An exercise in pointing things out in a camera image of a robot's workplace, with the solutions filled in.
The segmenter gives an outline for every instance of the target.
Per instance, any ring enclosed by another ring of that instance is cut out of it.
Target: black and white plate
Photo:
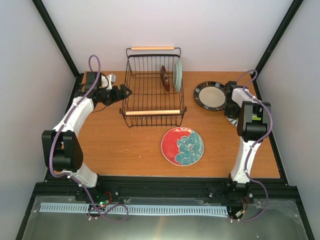
[[[197,104],[209,111],[220,111],[226,107],[225,86],[215,81],[199,84],[193,93]]]
[[[230,118],[230,117],[226,117],[226,119],[228,120],[229,123],[231,123],[234,127],[238,126],[238,119],[234,119],[234,118]]]

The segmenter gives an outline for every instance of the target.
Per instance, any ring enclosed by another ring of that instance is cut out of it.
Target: wooden handle
[[[134,46],[131,50],[174,50],[174,46]]]
[[[147,111],[126,111],[126,116],[141,116],[141,115],[178,115],[180,110],[147,110]]]

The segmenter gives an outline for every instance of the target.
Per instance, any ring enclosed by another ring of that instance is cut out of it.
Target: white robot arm
[[[226,84],[225,95],[225,115],[238,118],[237,133],[240,136],[239,151],[230,177],[234,183],[247,184],[250,180],[246,173],[250,175],[256,152],[261,145],[261,142],[254,143],[268,132],[270,118],[247,88],[230,81]],[[270,110],[268,102],[263,104]],[[252,152],[246,163],[250,148]]]
[[[50,167],[50,151],[53,139],[61,129],[54,146],[52,167],[55,171],[66,174],[68,178],[76,179],[80,185],[84,185],[87,188],[96,186],[98,175],[92,172],[83,162],[84,155],[77,138],[80,129],[97,103],[110,106],[127,98],[132,93],[124,84],[120,85],[120,89],[117,86],[111,86],[115,82],[113,74],[108,76],[101,75],[100,84],[80,102],[80,99],[90,89],[96,77],[96,72],[87,72],[84,90],[80,89],[75,93],[72,105],[63,119],[53,130],[45,130],[42,133],[42,147],[46,166]]]

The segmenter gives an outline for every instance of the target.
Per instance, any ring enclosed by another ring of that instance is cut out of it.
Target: metal wire basket
[[[133,51],[144,54],[129,54]],[[145,51],[162,53],[145,54]],[[127,48],[124,84],[132,95],[122,101],[122,114],[127,126],[179,127],[187,111],[183,80],[177,92],[173,83],[174,66],[181,56],[179,47]],[[164,66],[169,78],[170,91],[161,82],[160,70]]]

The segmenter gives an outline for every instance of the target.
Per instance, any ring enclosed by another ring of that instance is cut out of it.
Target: wooden tabletop
[[[114,71],[116,84],[124,83],[125,72]],[[161,152],[161,140],[172,127],[128,128],[114,103],[100,112],[91,113],[84,122],[78,139],[85,164],[95,173],[108,176],[164,177],[228,177],[239,150],[237,129],[224,116],[224,111],[208,111],[194,100],[196,86],[215,81],[222,84],[235,81],[242,72],[183,72],[184,102],[187,112],[182,127],[195,130],[204,143],[202,158],[190,166],[176,166]],[[245,76],[240,85],[250,80]],[[102,109],[99,103],[94,111]],[[251,176],[279,178],[276,160],[269,139],[265,139],[254,159]]]

